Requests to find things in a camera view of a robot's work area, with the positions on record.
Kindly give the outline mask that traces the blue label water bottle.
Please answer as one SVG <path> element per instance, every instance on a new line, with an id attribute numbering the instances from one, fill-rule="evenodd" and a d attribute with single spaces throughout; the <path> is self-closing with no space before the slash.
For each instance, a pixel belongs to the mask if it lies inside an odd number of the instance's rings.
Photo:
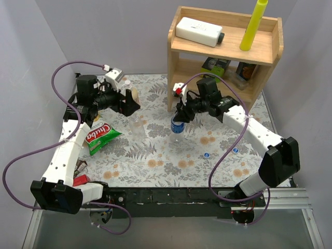
<path id="1" fill-rule="evenodd" d="M 171 119 L 171 134 L 170 140 L 173 143 L 179 143 L 183 140 L 185 130 L 185 123 L 174 121 L 174 117 Z"/>

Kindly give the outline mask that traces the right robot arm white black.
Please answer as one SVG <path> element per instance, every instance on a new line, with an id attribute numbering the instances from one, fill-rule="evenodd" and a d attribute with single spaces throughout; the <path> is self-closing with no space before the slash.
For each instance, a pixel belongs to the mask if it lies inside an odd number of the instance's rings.
<path id="1" fill-rule="evenodd" d="M 199 93 L 192 98 L 185 83 L 176 83 L 172 94 L 180 101 L 176 106 L 175 122 L 189 123 L 197 113 L 208 113 L 221 123 L 237 131 L 239 142 L 245 138 L 262 158 L 256 173 L 239 182 L 222 201 L 249 205 L 262 191 L 279 186 L 300 170 L 299 146 L 293 137 L 283 138 L 265 128 L 249 115 L 238 95 L 222 96 L 215 78 L 197 82 Z"/>

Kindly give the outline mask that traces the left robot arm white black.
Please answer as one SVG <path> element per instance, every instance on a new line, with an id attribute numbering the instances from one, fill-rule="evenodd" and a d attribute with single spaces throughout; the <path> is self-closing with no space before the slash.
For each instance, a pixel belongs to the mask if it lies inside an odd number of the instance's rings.
<path id="1" fill-rule="evenodd" d="M 110 203 L 108 185 L 92 182 L 74 186 L 74 171 L 85 140 L 94 141 L 110 127 L 102 125 L 91 132 L 100 110 L 107 108 L 126 117 L 140 109 L 129 89 L 122 91 L 123 75 L 111 71 L 99 82 L 95 75 L 76 78 L 77 92 L 69 99 L 63 116 L 61 145 L 56 148 L 50 165 L 39 181 L 33 181 L 31 192 L 43 210 L 76 214 L 81 206 L 93 201 L 98 207 Z"/>

